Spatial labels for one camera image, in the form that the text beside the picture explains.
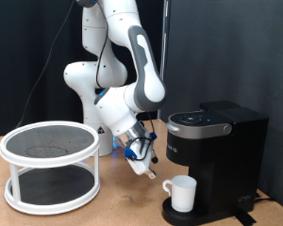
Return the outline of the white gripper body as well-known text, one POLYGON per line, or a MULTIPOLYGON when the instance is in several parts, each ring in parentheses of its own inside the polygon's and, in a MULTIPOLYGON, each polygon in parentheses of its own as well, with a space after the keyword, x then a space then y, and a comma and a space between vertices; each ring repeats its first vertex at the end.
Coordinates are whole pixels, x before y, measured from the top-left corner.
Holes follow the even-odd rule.
POLYGON ((149 170, 152 170, 150 168, 152 150, 151 138, 139 137, 128 142, 125 148, 125 158, 136 174, 148 176, 149 170))

